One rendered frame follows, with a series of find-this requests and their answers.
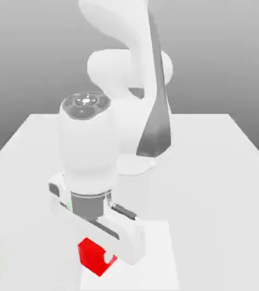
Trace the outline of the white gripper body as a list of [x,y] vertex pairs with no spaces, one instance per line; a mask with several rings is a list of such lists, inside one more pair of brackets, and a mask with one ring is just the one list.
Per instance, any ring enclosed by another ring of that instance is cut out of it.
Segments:
[[60,199],[51,196],[52,212],[59,221],[73,230],[76,241],[89,238],[105,251],[117,256],[127,264],[137,263],[145,254],[145,228],[138,217],[134,220],[118,213],[111,204],[103,203],[104,215],[89,222],[73,214],[60,204]]

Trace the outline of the small red cube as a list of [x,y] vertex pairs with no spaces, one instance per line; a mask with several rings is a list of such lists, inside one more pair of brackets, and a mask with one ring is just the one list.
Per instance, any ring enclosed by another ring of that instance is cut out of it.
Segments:
[[115,255],[109,255],[109,258],[106,259],[108,253],[105,249],[89,238],[84,238],[78,244],[78,253],[80,263],[99,277],[118,259]]

